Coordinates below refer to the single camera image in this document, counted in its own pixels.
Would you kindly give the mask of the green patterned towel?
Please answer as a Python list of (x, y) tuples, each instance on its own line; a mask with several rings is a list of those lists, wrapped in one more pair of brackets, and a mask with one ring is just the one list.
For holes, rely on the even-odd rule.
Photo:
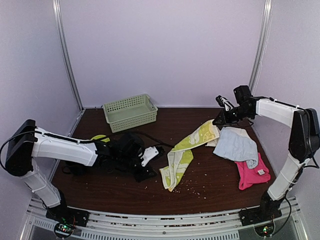
[(192, 150), (220, 137), (220, 130), (210, 119), (177, 143), (167, 153), (167, 166), (159, 170), (163, 187), (169, 192), (177, 187), (194, 159)]

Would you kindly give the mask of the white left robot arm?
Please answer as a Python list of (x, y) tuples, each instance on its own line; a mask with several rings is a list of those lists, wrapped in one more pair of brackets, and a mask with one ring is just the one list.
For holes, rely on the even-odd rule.
[(145, 147), (139, 133), (124, 133), (118, 140), (106, 136), (83, 140), (58, 135), (26, 120), (1, 149), (6, 148), (5, 162), (0, 165), (10, 175), (20, 177), (29, 189), (52, 209), (61, 222), (72, 218), (72, 211), (63, 200), (63, 194), (41, 173), (36, 158), (63, 160), (74, 170), (78, 166), (98, 167), (133, 174), (137, 182), (156, 176), (149, 162), (163, 155), (159, 145)]

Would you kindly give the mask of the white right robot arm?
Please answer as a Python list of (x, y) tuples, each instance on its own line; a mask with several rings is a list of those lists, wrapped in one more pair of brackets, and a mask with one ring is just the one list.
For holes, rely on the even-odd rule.
[(213, 121), (214, 125), (232, 125), (243, 119), (253, 120), (255, 116), (260, 116), (290, 128), (287, 159), (279, 175), (266, 192), (273, 202), (284, 199), (286, 193), (298, 180), (298, 175), (305, 168), (310, 167), (309, 161), (315, 159), (314, 154), (320, 148), (320, 125), (317, 111), (313, 108), (305, 109), (263, 96), (240, 96), (237, 98), (237, 107), (220, 95), (216, 97), (216, 101), (222, 109)]

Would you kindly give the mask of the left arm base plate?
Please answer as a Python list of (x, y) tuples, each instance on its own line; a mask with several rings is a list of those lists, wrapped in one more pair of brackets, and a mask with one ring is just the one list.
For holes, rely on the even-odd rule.
[(75, 208), (53, 209), (49, 208), (45, 214), (46, 218), (55, 220), (62, 224), (71, 226), (86, 227), (90, 213), (86, 210)]

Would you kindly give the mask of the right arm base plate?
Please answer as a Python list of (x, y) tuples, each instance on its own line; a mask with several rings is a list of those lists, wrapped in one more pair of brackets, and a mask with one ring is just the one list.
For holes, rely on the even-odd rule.
[(260, 224), (282, 216), (280, 209), (275, 209), (271, 212), (263, 212), (259, 206), (253, 208), (243, 208), (238, 212), (238, 214), (242, 226)]

